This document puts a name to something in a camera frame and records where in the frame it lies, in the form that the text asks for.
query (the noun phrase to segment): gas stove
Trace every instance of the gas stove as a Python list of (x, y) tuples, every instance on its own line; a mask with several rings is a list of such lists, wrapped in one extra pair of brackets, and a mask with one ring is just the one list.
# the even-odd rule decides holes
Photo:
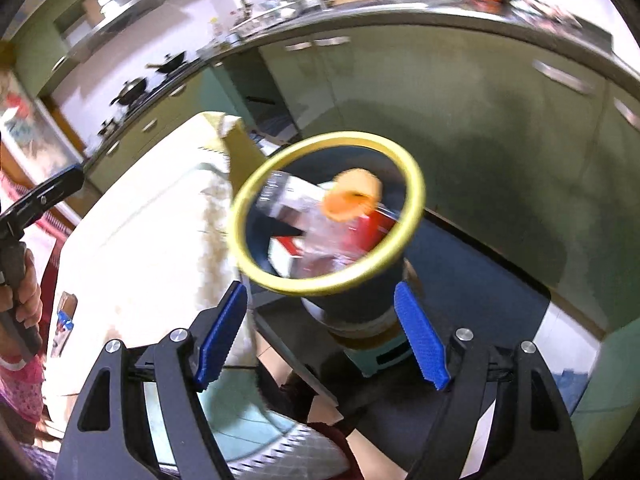
[(133, 113), (135, 113), (142, 105), (144, 105), (147, 101), (149, 101), (149, 99), (155, 97), (156, 95), (158, 95), (159, 92), (162, 91), (162, 89), (171, 84), (174, 79), (176, 77), (178, 77), (182, 72), (184, 72), (191, 64), (188, 62), (184, 62), (182, 63), (178, 68), (176, 68), (173, 72), (169, 72), (168, 74), (166, 74), (158, 84), (156, 84), (155, 86), (149, 88), (147, 87), (147, 90), (140, 96), (138, 97), (135, 101), (132, 102), (132, 104), (130, 104), (124, 114), (124, 118), (128, 118), (129, 116), (131, 116)]

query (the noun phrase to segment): stainless steel countertop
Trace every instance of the stainless steel countertop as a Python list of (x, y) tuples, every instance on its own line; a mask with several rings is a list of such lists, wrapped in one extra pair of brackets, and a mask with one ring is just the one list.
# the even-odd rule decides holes
[(89, 172), (144, 112), (208, 64), (215, 64), (227, 56), (277, 41), (292, 40), (339, 28), (371, 25), (465, 28), (525, 41), (581, 63), (640, 100), (640, 76), (611, 52), (606, 36), (603, 37), (597, 31), (586, 27), (580, 29), (559, 25), (544, 18), (515, 11), (510, 6), (496, 6), (473, 0), (364, 0), (310, 12), (236, 43), (224, 52), (193, 61), (104, 140), (100, 148), (84, 163), (85, 171)]

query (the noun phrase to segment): human hand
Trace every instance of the human hand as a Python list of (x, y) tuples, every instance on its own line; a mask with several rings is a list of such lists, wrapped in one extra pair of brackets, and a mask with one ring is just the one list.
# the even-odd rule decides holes
[[(27, 249), (24, 253), (25, 273), (16, 291), (20, 306), (15, 313), (15, 319), (30, 328), (40, 322), (42, 316), (42, 301), (40, 300), (40, 285), (36, 278), (33, 253)], [(14, 292), (8, 286), (0, 286), (0, 312), (14, 306)], [(0, 356), (13, 358), (20, 356), (20, 349), (0, 325)]]

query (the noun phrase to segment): gold rim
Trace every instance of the gold rim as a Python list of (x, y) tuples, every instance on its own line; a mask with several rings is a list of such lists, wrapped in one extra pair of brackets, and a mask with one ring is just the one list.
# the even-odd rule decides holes
[[(388, 156), (406, 182), (406, 197), (399, 221), (389, 234), (363, 258), (338, 272), (316, 278), (294, 280), (262, 270), (252, 259), (246, 244), (245, 219), (271, 171), (284, 168), (309, 153), (335, 146), (360, 146)], [(398, 259), (414, 236), (426, 201), (422, 171), (407, 150), (385, 137), (363, 132), (334, 132), (311, 137), (282, 150), (267, 160), (247, 179), (234, 199), (229, 215), (228, 246), (239, 269), (259, 285), (288, 296), (326, 296), (353, 288), (379, 274)]]

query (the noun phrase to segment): frying pan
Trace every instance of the frying pan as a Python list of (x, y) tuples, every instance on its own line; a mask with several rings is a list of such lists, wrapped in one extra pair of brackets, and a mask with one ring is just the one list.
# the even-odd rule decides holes
[(164, 63), (162, 64), (147, 63), (146, 67), (155, 68), (156, 72), (159, 72), (161, 74), (169, 74), (184, 62), (184, 55), (185, 55), (185, 52), (181, 52), (180, 54), (176, 54), (175, 56), (172, 56), (171, 54), (166, 54), (164, 56)]
[(133, 81), (126, 81), (120, 93), (111, 101), (111, 105), (117, 102), (123, 106), (129, 106), (139, 98), (145, 90), (146, 77), (137, 77)]

